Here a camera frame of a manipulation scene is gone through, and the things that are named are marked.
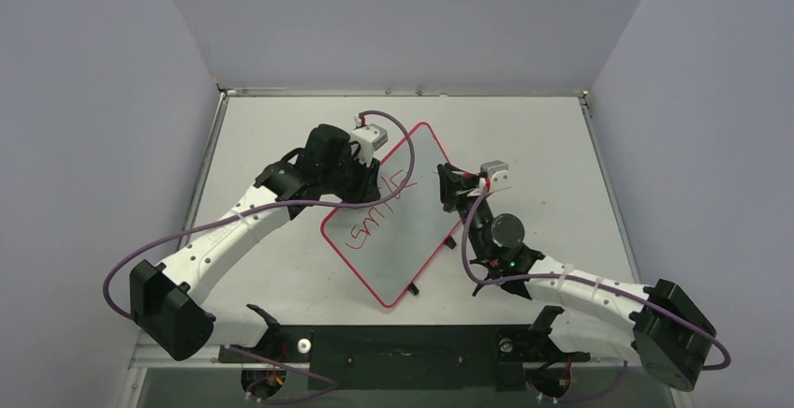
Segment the red capped whiteboard marker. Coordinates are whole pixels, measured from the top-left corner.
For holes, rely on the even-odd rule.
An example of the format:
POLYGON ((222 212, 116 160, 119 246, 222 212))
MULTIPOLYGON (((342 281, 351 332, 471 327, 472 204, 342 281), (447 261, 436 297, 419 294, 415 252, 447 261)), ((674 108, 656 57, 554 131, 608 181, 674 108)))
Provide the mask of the red capped whiteboard marker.
POLYGON ((479 175, 477 173, 472 174, 472 173, 469 173, 469 172, 466 172, 466 171, 452 171, 451 174, 453 176, 456 176, 457 178, 460 178, 460 179, 469 179, 469 180, 471 180, 471 179, 478 179, 479 178, 479 175))

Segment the pink framed whiteboard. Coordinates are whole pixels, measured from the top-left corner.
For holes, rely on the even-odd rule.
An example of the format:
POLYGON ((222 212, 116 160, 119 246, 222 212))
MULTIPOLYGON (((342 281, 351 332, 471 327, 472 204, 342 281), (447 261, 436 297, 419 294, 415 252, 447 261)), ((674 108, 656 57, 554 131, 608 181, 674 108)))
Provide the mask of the pink framed whiteboard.
POLYGON ((408 291, 460 219, 443 211, 436 167, 448 156, 426 122, 409 130, 415 164, 408 174, 409 147, 401 140, 381 160, 378 189, 383 196, 405 184, 400 195, 368 209, 335 209, 320 233, 377 302, 391 308, 408 291))

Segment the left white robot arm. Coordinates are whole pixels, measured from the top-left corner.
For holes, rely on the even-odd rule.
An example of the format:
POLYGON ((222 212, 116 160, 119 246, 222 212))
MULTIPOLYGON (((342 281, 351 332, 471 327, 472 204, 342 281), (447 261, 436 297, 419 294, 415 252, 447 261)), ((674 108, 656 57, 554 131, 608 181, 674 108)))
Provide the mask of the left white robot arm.
POLYGON ((226 223, 190 241, 156 264, 139 262, 129 273, 130 314, 168 355, 192 357, 210 339, 216 317, 203 308, 213 288, 251 249, 295 219, 306 201, 333 195, 344 203, 381 198, 375 152, 386 130, 363 124, 346 132, 330 124, 311 130, 304 146, 266 166, 226 223))

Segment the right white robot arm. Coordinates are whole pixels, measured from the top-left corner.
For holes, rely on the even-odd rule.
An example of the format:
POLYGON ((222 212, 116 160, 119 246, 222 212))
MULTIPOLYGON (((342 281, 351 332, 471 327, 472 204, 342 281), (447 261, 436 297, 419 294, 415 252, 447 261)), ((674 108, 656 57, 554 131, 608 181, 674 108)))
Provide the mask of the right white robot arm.
POLYGON ((620 358, 682 392, 693 391, 702 372, 729 364, 727 357, 707 364, 717 345, 715 327, 680 285, 601 277, 528 246, 521 219, 495 214, 487 202, 508 187, 506 163, 488 162, 477 173, 442 163, 436 171, 443 211, 458 214, 463 223, 463 270, 477 291, 495 286, 587 316, 584 323, 551 321, 533 327, 527 336, 536 356, 582 352, 620 358))

